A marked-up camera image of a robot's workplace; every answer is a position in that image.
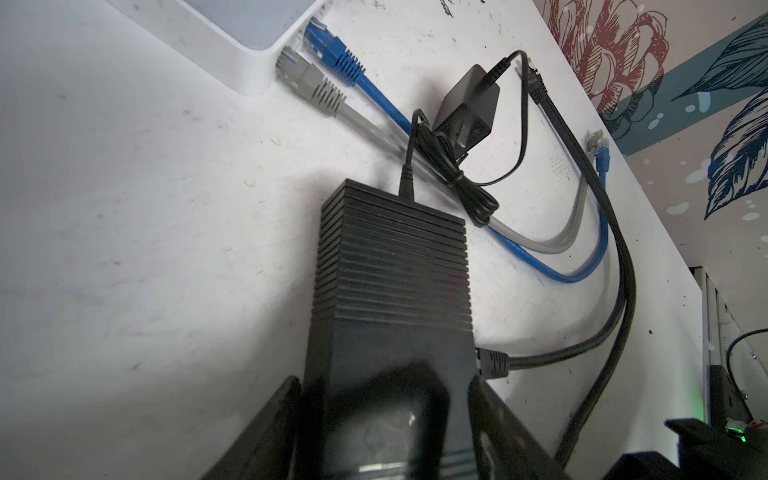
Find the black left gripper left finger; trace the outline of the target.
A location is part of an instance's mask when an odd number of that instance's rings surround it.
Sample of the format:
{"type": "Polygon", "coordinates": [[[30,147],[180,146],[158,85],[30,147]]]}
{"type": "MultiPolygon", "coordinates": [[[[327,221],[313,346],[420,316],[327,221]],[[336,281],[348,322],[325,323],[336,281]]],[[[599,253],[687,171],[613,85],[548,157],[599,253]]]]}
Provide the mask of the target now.
{"type": "Polygon", "coordinates": [[[202,479],[287,479],[301,394],[299,379],[289,376],[202,479]]]}

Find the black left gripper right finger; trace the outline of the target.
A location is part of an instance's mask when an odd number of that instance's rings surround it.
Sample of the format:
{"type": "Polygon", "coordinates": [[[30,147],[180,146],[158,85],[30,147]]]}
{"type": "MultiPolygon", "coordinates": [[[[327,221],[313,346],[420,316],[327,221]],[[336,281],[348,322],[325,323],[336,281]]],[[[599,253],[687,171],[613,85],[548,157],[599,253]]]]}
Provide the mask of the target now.
{"type": "Polygon", "coordinates": [[[468,407],[480,479],[569,479],[479,376],[470,383],[468,407]]]}

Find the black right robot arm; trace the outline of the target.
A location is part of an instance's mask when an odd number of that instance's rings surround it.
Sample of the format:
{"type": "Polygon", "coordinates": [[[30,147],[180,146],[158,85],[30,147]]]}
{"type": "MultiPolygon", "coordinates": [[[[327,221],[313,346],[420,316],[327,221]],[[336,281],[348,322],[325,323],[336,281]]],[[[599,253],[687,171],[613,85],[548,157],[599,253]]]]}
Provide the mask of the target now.
{"type": "Polygon", "coordinates": [[[709,370],[710,422],[672,419],[678,462],[657,452],[624,454],[607,479],[765,479],[767,424],[753,419],[725,367],[709,370]]]}

